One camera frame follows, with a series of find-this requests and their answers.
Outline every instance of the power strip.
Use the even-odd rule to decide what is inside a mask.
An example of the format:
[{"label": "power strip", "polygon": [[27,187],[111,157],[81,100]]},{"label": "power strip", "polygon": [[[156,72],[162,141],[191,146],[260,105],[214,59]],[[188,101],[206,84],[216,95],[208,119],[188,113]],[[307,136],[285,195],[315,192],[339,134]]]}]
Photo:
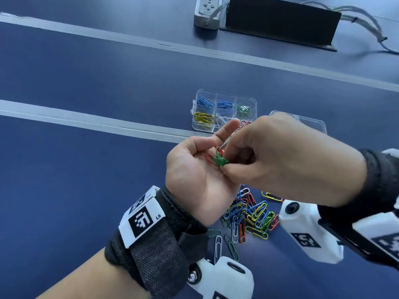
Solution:
[{"label": "power strip", "polygon": [[194,25],[206,29],[218,29],[220,11],[223,9],[222,0],[197,0],[194,11]]}]

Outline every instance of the white tape strip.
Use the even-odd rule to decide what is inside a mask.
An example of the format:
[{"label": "white tape strip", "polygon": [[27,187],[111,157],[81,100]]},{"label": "white tape strip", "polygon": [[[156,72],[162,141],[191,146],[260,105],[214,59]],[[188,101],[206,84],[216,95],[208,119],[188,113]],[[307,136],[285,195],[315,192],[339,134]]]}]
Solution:
[{"label": "white tape strip", "polygon": [[172,42],[166,42],[161,40],[147,39],[143,37],[137,37],[128,34],[115,33],[112,31],[105,31],[99,29],[93,29],[88,27],[82,27],[71,24],[64,24],[54,21],[36,19],[32,17],[17,17],[9,13],[0,13],[0,22],[23,25],[33,28],[40,28],[46,30],[52,30],[62,33],[70,33],[81,35],[84,37],[92,37],[103,40],[111,40],[115,42],[122,42],[132,45],[139,45],[145,47],[151,47],[156,49],[163,49],[169,51],[175,51],[179,53],[186,53],[189,55],[206,56],[209,58],[230,60],[233,62],[241,62],[246,64],[252,64],[257,66],[275,68],[279,70],[292,71],[301,73],[304,75],[318,76],[321,78],[328,78],[331,80],[339,80],[352,84],[364,85],[383,90],[399,92],[399,84],[389,83],[379,80],[373,80],[370,78],[363,78],[360,76],[346,75],[340,72],[328,71],[318,68],[312,68],[302,65],[291,64],[287,62],[281,62],[277,60],[264,59],[256,56],[242,55],[239,53],[232,53],[221,50],[207,49],[202,47],[195,47],[190,45],[177,44]]},{"label": "white tape strip", "polygon": [[102,132],[180,143],[192,135],[211,134],[116,120],[103,116],[0,100],[0,115],[97,130]]}]

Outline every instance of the table surface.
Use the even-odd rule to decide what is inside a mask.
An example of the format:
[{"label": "table surface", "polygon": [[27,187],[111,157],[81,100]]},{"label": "table surface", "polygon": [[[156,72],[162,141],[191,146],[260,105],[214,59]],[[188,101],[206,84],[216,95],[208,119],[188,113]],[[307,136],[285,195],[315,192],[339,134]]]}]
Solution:
[{"label": "table surface", "polygon": [[[196,29],[195,2],[0,0],[9,14],[297,64],[301,71],[0,23],[0,99],[20,103],[15,111],[0,106],[0,297],[28,299],[45,291],[106,244],[141,193],[164,183],[165,158],[176,141],[77,128],[77,117],[190,135],[192,100],[203,88],[252,97],[258,115],[280,110],[323,120],[329,135],[356,148],[399,147],[399,90],[392,87],[399,83],[399,56],[382,52],[359,26],[340,22],[333,53]],[[399,49],[399,0],[351,3],[377,16],[387,45]],[[313,76],[308,67],[346,76]],[[352,76],[362,77],[363,85]],[[381,89],[374,80],[391,86]],[[27,109],[36,111],[33,105],[78,114],[67,123],[53,118],[56,124],[42,114],[19,118]],[[253,193],[260,201],[260,192]],[[279,204],[270,208],[278,212]],[[348,249],[337,265],[317,263],[281,227],[266,241],[248,237],[237,250],[254,275],[253,298],[391,297],[399,283],[395,270]],[[223,252],[229,256],[226,247]],[[177,296],[197,297],[189,286]]]}]

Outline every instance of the left hand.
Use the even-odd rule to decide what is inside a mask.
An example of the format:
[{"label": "left hand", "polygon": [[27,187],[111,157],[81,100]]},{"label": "left hand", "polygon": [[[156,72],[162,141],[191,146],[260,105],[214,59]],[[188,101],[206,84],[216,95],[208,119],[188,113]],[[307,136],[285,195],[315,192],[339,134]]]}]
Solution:
[{"label": "left hand", "polygon": [[166,158],[165,185],[176,200],[204,226],[210,226],[232,204],[240,184],[233,183],[202,155],[216,153],[240,125],[231,120],[211,137],[192,136],[174,147]]}]

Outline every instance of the clear plastic organizer box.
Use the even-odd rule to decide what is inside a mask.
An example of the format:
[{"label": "clear plastic organizer box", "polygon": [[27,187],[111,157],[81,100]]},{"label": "clear plastic organizer box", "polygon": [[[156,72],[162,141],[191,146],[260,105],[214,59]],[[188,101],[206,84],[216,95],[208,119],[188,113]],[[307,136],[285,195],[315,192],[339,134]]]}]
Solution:
[{"label": "clear plastic organizer box", "polygon": [[[270,112],[269,116],[271,116],[273,113],[277,113],[277,112],[281,112],[281,111],[273,110],[272,112]],[[304,116],[291,114],[291,113],[287,113],[287,114],[291,115],[294,119],[296,119],[297,121],[300,121],[301,123],[305,124],[306,126],[309,126],[313,129],[316,129],[320,132],[327,134],[327,127],[323,121],[316,120],[314,118],[307,118]]]},{"label": "clear plastic organizer box", "polygon": [[200,89],[191,113],[195,130],[213,133],[233,118],[256,120],[257,105],[253,98]]}]

